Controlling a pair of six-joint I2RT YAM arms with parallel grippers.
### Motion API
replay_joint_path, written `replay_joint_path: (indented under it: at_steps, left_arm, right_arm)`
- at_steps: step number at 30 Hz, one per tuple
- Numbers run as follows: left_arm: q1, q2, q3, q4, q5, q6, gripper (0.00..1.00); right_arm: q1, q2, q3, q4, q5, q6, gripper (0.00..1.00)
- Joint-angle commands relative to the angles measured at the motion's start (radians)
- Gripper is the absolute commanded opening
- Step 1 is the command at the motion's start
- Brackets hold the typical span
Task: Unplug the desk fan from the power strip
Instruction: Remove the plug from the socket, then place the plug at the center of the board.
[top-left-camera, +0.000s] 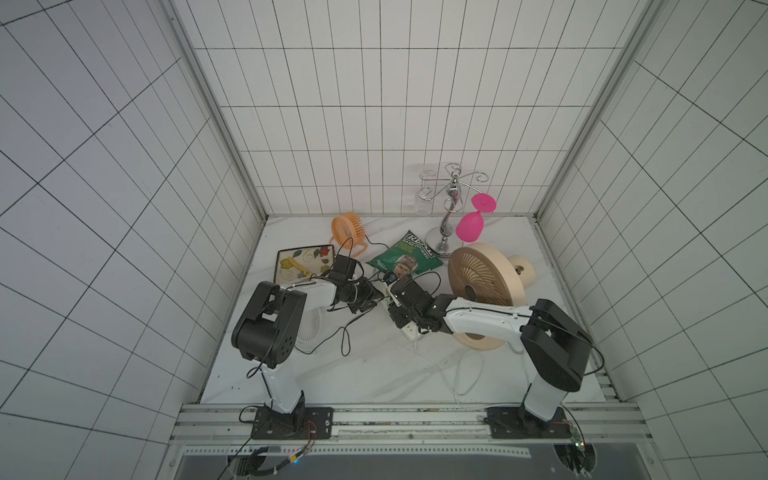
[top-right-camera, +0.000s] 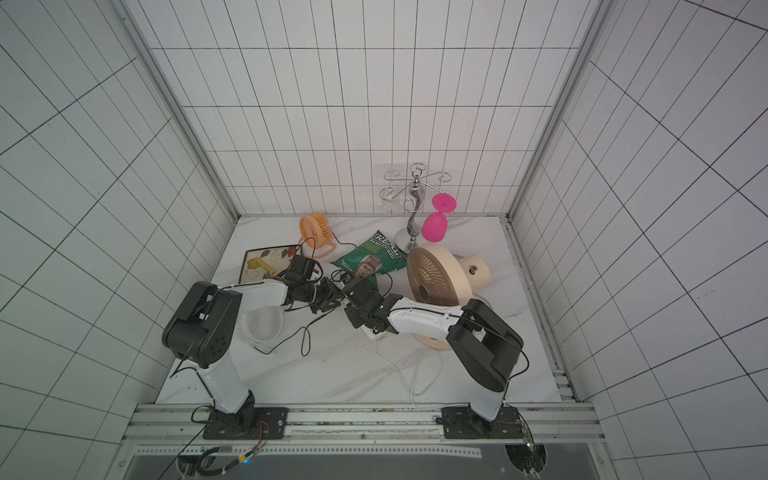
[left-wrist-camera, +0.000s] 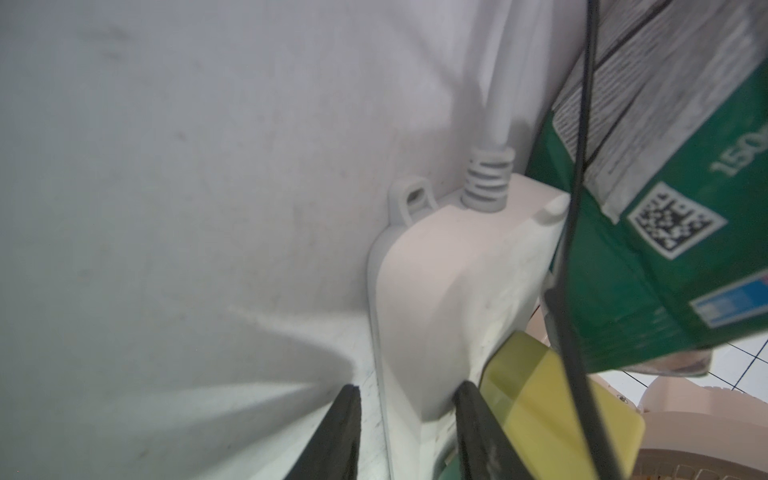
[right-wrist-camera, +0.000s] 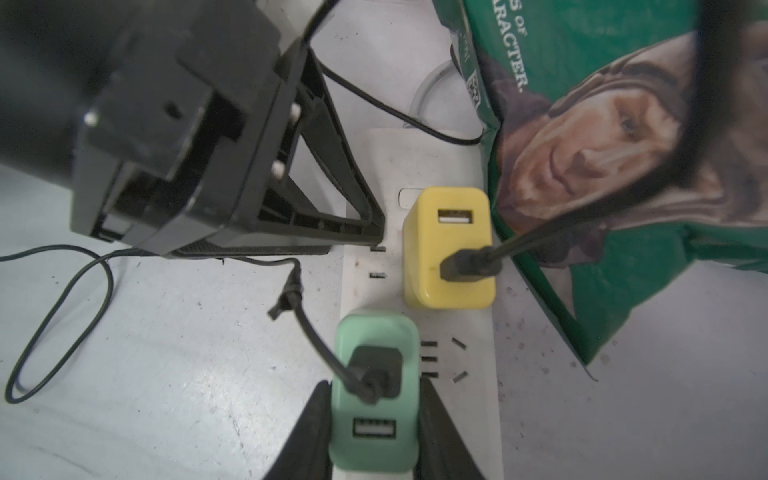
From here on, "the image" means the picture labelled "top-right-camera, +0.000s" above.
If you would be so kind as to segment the large beige desk fan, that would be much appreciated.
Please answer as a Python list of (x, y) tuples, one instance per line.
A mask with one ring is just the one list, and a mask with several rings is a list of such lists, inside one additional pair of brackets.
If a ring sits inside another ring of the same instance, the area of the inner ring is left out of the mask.
[(423, 345), (437, 351), (451, 349), (446, 340), (451, 322), (493, 279), (482, 257), (457, 258), (437, 243), (410, 252), (407, 276), (414, 298), (405, 300), (404, 309), (394, 313), (395, 330), (413, 334)]

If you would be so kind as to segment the white power strip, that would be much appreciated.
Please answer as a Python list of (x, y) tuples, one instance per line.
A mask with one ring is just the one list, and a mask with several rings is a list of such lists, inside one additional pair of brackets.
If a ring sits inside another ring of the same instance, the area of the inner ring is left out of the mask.
[(370, 342), (374, 342), (374, 341), (376, 341), (377, 339), (380, 339), (380, 338), (386, 337), (386, 336), (388, 335), (388, 333), (387, 333), (386, 331), (384, 331), (384, 332), (379, 332), (379, 333), (376, 333), (376, 332), (374, 332), (374, 331), (373, 331), (371, 328), (369, 328), (369, 327), (367, 327), (367, 326), (365, 326), (365, 325), (362, 325), (362, 326), (360, 326), (360, 327), (358, 328), (358, 330), (359, 330), (359, 331), (360, 331), (362, 334), (364, 334), (364, 335), (365, 335), (365, 336), (368, 338), (368, 340), (369, 340)]

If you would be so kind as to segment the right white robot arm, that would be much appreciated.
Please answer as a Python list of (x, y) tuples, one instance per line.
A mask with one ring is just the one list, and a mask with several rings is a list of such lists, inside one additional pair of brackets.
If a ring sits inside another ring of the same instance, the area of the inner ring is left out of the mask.
[(439, 423), (451, 438), (493, 438), (503, 433), (504, 397), (513, 369), (525, 356), (524, 341), (486, 303), (463, 306), (419, 303), (398, 294), (381, 295), (363, 279), (342, 289), (345, 313), (355, 328), (376, 334), (417, 334), (447, 343), (485, 393), (465, 407), (445, 407)]

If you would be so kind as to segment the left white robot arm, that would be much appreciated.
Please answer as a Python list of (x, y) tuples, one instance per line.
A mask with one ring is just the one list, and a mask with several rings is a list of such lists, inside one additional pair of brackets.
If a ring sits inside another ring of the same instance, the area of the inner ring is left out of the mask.
[(316, 261), (296, 255), (287, 269), (257, 282), (217, 286), (196, 282), (162, 334), (162, 344), (179, 363), (171, 375), (190, 370), (211, 399), (204, 422), (207, 440), (245, 440), (284, 435), (285, 408), (259, 408), (242, 382), (229, 349), (238, 319), (250, 311), (280, 309), (298, 301), (314, 313), (340, 305), (341, 290), (327, 277), (315, 276)]

